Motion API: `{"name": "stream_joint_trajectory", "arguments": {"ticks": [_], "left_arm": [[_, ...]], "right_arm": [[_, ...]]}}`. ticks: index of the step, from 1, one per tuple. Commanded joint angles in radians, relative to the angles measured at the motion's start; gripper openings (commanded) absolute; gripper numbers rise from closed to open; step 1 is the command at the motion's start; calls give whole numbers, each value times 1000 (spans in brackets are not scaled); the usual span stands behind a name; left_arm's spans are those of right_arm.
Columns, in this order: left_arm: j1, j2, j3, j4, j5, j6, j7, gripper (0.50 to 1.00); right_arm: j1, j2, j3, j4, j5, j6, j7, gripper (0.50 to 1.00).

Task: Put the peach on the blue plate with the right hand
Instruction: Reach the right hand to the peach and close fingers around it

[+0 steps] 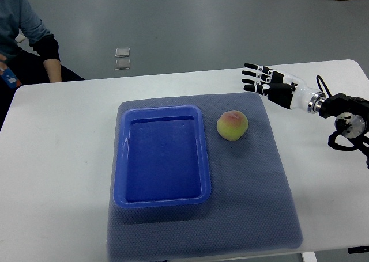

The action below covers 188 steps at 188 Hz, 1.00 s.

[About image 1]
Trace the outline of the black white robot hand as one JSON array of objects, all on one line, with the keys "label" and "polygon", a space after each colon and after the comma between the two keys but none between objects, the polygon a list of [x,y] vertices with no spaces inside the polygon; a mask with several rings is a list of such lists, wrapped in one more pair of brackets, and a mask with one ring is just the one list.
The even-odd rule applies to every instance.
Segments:
[{"label": "black white robot hand", "polygon": [[313,112],[312,105],[319,96],[300,78],[266,66],[246,63],[242,70],[243,89],[266,96],[269,101],[286,109],[300,108]]}]

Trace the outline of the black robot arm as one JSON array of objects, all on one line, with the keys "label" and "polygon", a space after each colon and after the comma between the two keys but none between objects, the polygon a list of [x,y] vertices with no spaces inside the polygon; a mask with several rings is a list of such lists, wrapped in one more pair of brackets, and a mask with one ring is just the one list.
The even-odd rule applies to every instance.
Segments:
[{"label": "black robot arm", "polygon": [[338,151],[361,151],[368,157],[368,100],[343,93],[332,95],[321,76],[316,76],[319,92],[308,103],[309,113],[324,119],[335,117],[335,131],[328,146]]}]

